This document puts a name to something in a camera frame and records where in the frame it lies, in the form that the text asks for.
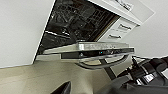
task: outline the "dishwasher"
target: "dishwasher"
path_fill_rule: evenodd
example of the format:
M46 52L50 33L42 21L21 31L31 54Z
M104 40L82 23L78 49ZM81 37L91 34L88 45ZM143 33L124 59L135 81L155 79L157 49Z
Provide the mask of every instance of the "dishwasher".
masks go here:
M100 42L99 39L119 18L117 14L88 0L56 0L36 60L59 59L85 69L104 68L110 78L114 79L110 67L124 62L129 54L134 53L134 48L126 43ZM123 57L111 63L105 60L117 56ZM93 60L99 60L101 64L85 63Z

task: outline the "dishwasher handle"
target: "dishwasher handle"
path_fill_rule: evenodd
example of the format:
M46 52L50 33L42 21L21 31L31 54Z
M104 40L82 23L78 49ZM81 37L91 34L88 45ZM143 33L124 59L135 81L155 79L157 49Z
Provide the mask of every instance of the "dishwasher handle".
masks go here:
M96 70L96 69L102 69L102 68L109 68L111 66L120 64L120 63L124 62L127 58L128 58L128 55L124 55L121 59L107 63L107 64L89 65L84 62L80 62L80 63L76 63L76 65L78 65L82 68L85 68L85 69Z

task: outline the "cabinet handle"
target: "cabinet handle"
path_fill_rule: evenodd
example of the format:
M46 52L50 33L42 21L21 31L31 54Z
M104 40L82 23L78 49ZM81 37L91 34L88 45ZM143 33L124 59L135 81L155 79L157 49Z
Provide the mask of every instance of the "cabinet handle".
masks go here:
M120 24L119 27L122 27L122 28L125 28L125 29L130 29L130 30L131 30L131 27L124 26L123 24Z
M121 38L121 36L113 36L113 35L109 35L109 37L111 37L111 38Z

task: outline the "cabinet door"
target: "cabinet door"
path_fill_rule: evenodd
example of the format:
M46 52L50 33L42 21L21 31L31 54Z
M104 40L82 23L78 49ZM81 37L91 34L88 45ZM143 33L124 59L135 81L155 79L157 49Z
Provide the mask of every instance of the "cabinet door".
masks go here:
M119 18L110 29L98 40L99 42L119 42L136 26L124 18Z

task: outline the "grey floor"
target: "grey floor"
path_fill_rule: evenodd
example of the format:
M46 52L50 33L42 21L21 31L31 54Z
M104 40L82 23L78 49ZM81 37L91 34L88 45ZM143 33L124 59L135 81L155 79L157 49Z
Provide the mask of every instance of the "grey floor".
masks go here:
M113 67L118 73L121 68ZM103 69L87 70L60 61L35 61L33 65L0 69L0 74L0 94L50 94L67 81L72 83L71 94L94 94L110 82Z

